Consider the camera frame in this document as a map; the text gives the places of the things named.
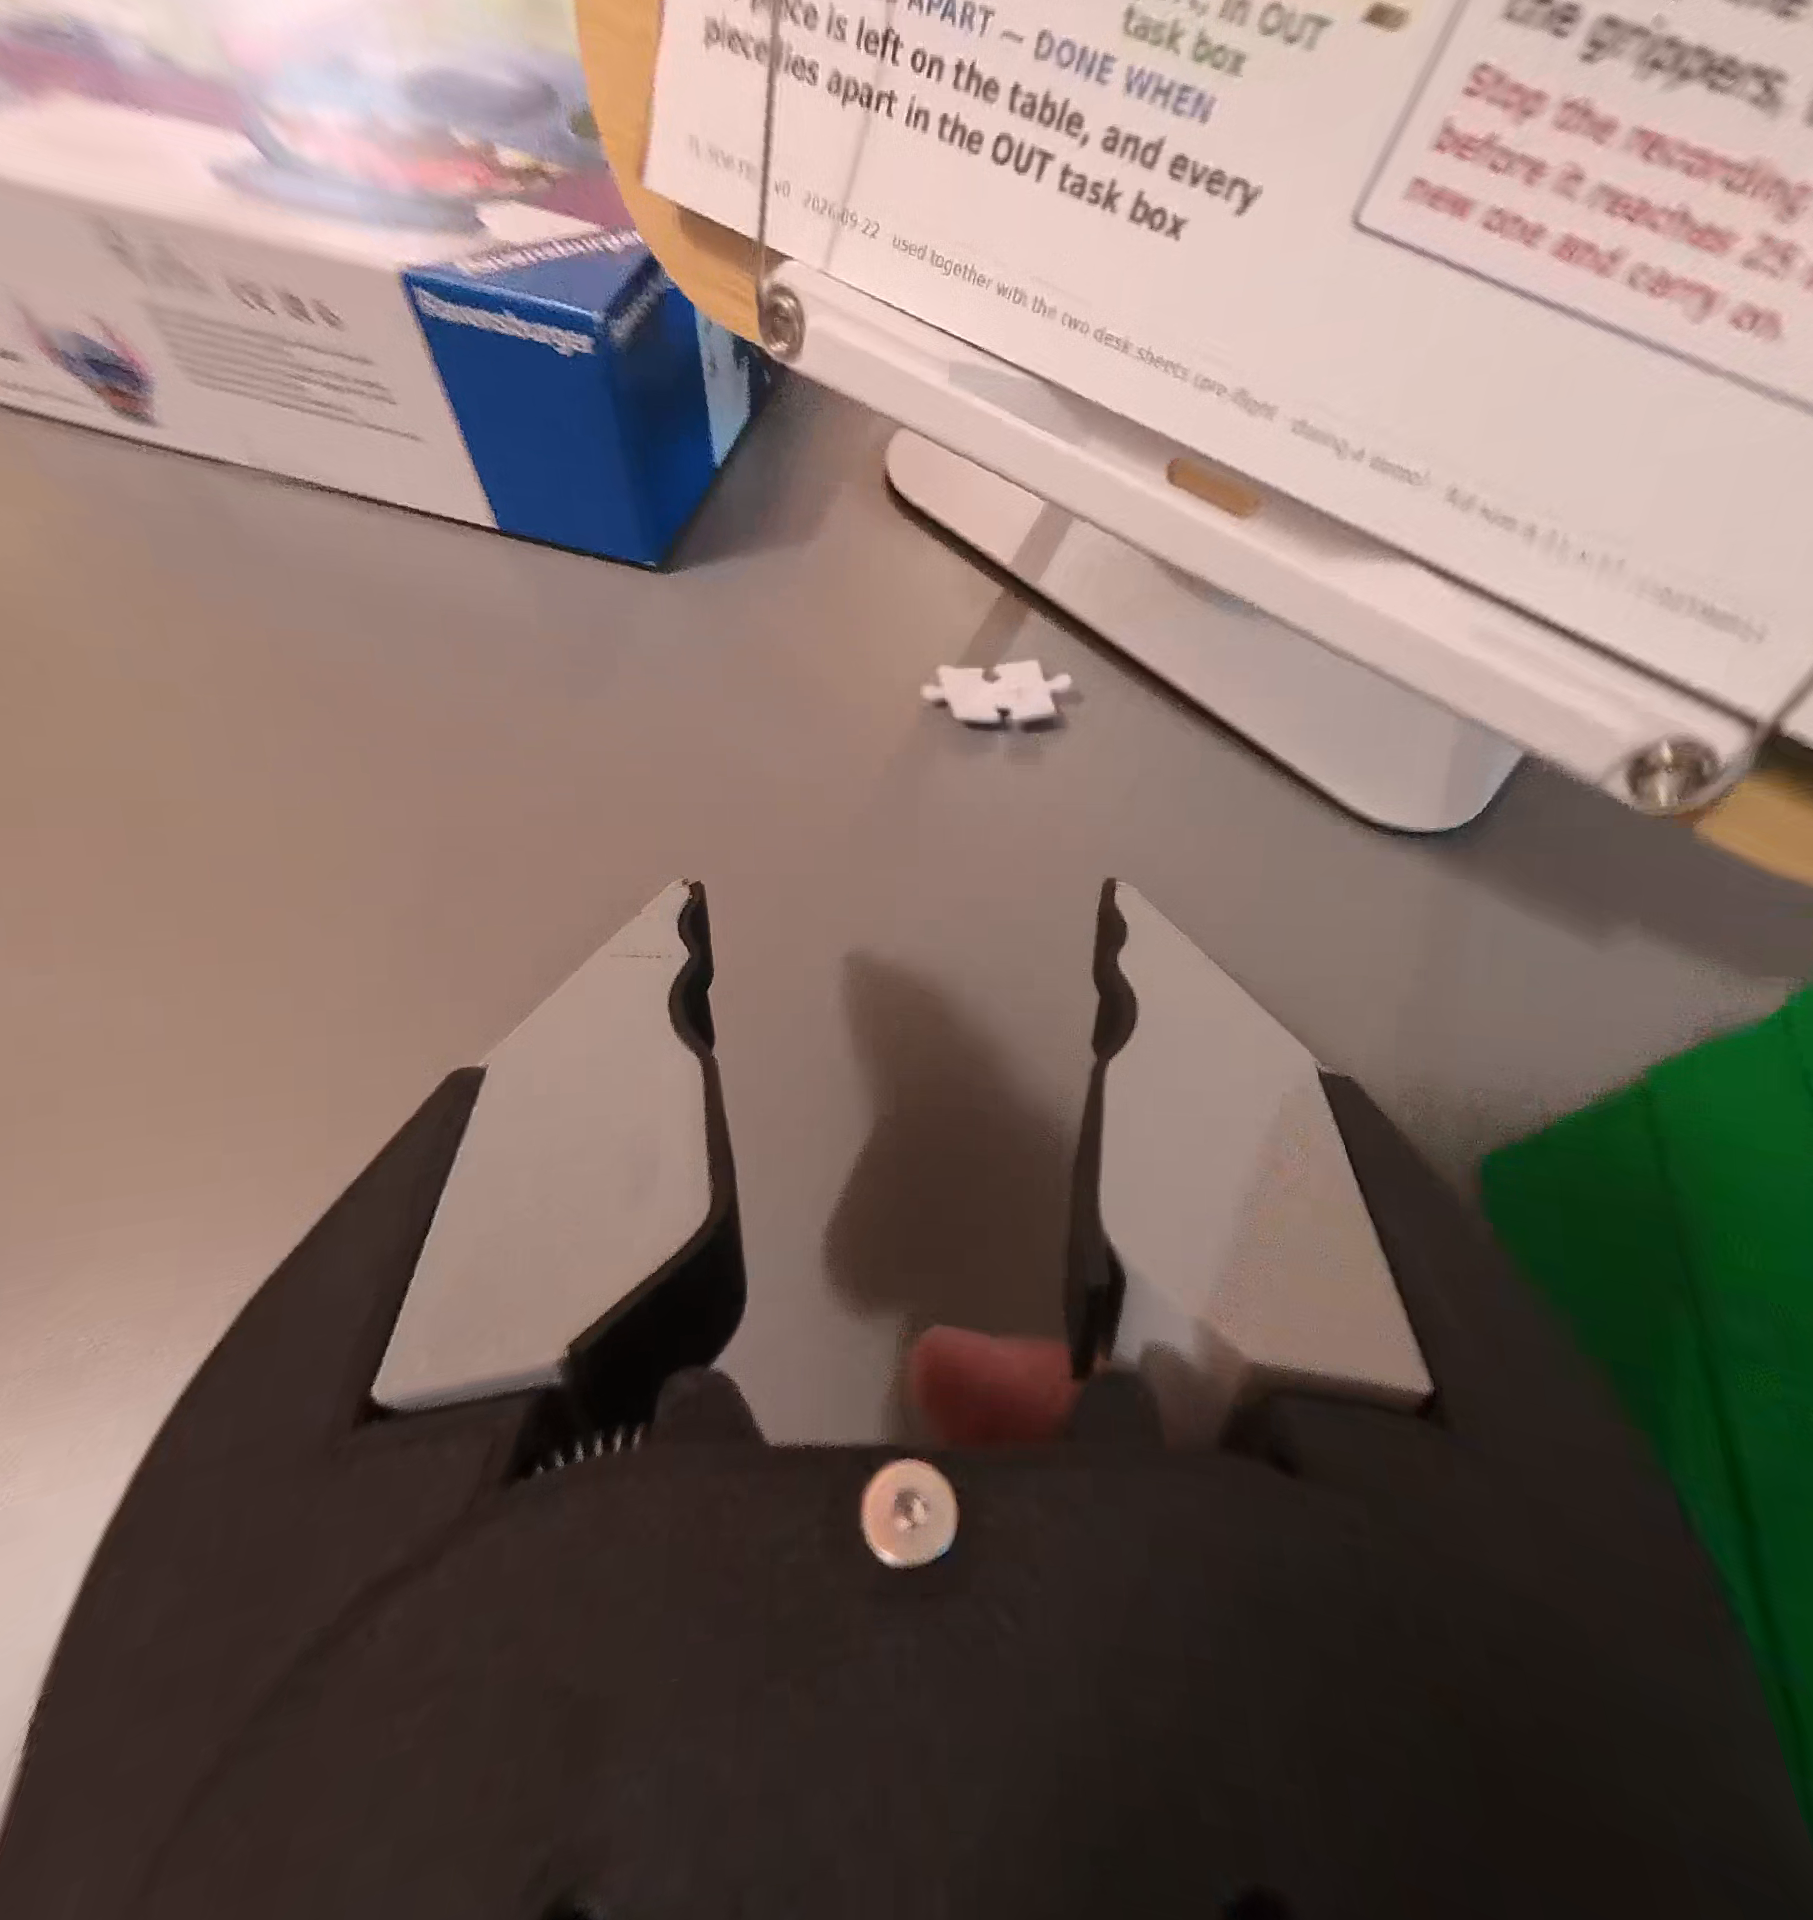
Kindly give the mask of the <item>white blue puzzle box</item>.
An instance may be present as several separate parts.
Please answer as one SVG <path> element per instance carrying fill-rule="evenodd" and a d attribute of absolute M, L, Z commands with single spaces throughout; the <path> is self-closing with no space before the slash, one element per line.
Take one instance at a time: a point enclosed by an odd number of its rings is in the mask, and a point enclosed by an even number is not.
<path fill-rule="evenodd" d="M 0 406 L 662 565 L 764 414 L 572 4 L 0 2 Z"/>

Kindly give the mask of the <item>person's right hand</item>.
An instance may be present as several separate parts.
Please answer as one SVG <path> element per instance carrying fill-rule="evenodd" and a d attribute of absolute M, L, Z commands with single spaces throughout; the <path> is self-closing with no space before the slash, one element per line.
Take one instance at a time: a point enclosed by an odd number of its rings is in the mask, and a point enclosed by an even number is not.
<path fill-rule="evenodd" d="M 906 1389 L 917 1429 L 964 1450 L 1054 1443 L 1082 1397 L 1066 1345 L 947 1324 L 914 1338 Z"/>

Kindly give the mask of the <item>white puzzle piece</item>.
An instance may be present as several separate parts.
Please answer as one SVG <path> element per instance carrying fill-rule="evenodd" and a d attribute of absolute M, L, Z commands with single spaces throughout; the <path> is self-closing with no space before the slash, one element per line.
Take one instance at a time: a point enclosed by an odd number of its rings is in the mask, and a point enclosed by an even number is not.
<path fill-rule="evenodd" d="M 1076 694 L 1072 674 L 1053 673 L 1036 658 L 1007 658 L 985 668 L 938 666 L 919 687 L 923 703 L 943 707 L 964 727 L 1021 733 L 1054 727 Z"/>

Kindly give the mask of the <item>green plastic bin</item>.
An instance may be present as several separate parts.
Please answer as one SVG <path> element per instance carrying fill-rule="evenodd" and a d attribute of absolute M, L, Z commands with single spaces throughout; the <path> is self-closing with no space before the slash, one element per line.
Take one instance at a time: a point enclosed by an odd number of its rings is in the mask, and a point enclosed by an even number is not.
<path fill-rule="evenodd" d="M 1708 1547 L 1813 1830 L 1813 984 L 1497 1147 L 1478 1189 Z"/>

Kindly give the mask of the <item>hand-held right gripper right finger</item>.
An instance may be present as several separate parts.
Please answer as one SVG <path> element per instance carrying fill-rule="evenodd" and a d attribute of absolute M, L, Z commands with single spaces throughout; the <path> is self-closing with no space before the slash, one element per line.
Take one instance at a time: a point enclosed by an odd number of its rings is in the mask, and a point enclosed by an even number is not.
<path fill-rule="evenodd" d="M 1418 1412 L 1433 1374 L 1311 1051 L 1140 889 L 1108 880 L 1066 1243 L 1080 1378 L 1215 1447 L 1278 1393 Z"/>

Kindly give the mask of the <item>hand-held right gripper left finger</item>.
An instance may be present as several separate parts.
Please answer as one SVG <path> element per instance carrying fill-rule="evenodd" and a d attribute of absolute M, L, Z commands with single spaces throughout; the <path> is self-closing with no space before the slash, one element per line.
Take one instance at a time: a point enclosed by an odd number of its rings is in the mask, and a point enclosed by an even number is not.
<path fill-rule="evenodd" d="M 724 1354 L 745 1257 L 701 883 L 638 910 L 482 1065 L 372 1397 L 652 1410 Z"/>

